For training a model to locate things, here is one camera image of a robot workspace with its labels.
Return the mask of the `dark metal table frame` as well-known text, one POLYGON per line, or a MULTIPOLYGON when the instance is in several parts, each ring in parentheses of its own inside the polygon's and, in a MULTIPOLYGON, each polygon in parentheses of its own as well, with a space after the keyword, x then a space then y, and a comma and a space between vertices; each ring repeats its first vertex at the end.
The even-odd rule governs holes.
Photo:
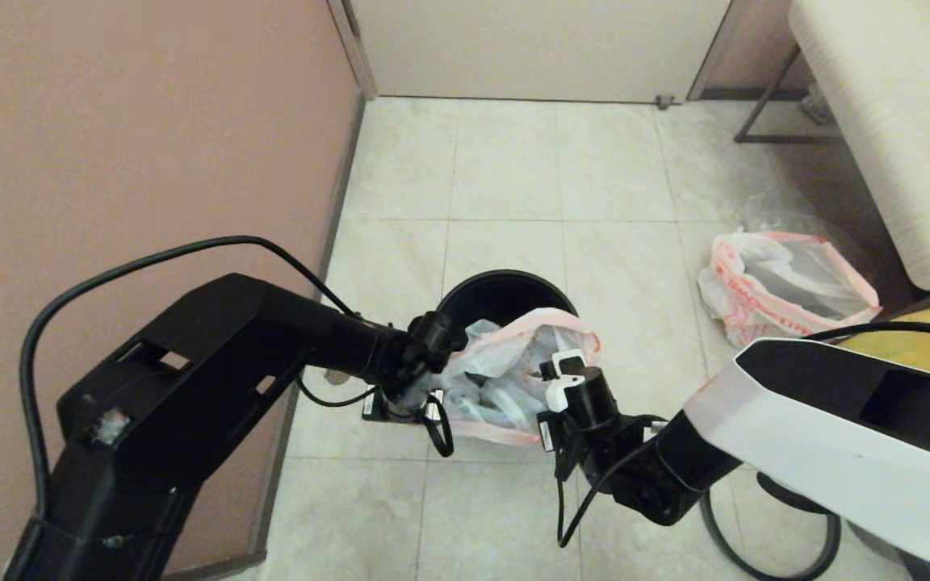
POLYGON ((800 55, 801 49, 798 44, 795 44, 789 50, 785 59, 782 60, 780 70, 764 88, 764 91, 760 93, 760 97, 756 100, 752 111, 750 111, 750 114, 735 134, 733 141, 736 144, 770 144, 770 146, 789 146, 791 144, 791 146, 794 146, 795 144, 843 143, 842 135, 753 135, 752 133, 754 124, 759 120, 765 107, 771 102, 772 96, 775 95, 775 92, 785 80, 787 73, 789 73, 791 66, 794 65, 800 55))

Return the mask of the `black round trash bin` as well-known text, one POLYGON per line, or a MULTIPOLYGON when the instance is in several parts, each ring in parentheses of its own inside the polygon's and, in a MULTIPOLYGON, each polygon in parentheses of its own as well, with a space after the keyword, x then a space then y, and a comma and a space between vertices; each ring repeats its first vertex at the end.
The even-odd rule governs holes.
POLYGON ((578 313, 571 300, 553 283, 521 270, 491 270, 473 275, 451 288, 436 311, 450 317, 456 328, 477 320, 505 327, 543 307, 578 313))

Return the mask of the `beige door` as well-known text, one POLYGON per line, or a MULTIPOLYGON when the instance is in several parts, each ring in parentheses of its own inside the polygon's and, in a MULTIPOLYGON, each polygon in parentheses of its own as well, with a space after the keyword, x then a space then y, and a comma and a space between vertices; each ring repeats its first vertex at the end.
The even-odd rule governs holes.
POLYGON ((686 99, 733 0, 350 0, 383 96, 686 99))

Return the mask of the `white wood-grain table top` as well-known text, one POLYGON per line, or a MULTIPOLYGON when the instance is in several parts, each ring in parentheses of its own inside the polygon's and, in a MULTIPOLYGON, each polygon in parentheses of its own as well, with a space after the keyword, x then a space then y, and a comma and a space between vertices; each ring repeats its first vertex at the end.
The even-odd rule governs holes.
POLYGON ((787 18, 909 279, 930 291, 930 0, 791 0, 787 18))

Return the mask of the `small clear plastic item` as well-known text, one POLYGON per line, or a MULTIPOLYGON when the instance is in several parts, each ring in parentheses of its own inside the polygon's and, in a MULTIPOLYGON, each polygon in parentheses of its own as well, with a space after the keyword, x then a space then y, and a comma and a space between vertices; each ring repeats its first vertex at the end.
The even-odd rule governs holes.
POLYGON ((827 126, 834 123, 834 115, 817 82, 812 82, 805 96, 798 104, 798 109, 813 123, 827 126))

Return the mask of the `used white red-print trash bag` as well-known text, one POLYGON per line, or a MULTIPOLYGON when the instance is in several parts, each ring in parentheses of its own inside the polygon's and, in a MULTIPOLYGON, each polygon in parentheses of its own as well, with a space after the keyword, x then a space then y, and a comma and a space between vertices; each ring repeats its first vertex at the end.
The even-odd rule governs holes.
POLYGON ((765 336, 803 337, 864 324, 882 312, 875 288, 822 236, 716 236, 697 284, 735 347, 765 336))

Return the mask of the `white cartoon-print plastic bag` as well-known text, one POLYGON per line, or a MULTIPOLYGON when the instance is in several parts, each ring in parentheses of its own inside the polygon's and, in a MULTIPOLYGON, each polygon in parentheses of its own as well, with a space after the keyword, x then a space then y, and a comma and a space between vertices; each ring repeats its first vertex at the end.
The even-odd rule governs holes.
POLYGON ((552 380, 540 364, 554 354, 579 352, 584 364, 597 364, 601 339, 579 316, 539 307, 508 324, 480 319, 465 328, 467 345, 451 354, 441 373, 425 385, 443 393, 451 433, 508 446, 535 446, 538 414, 547 411, 552 380))

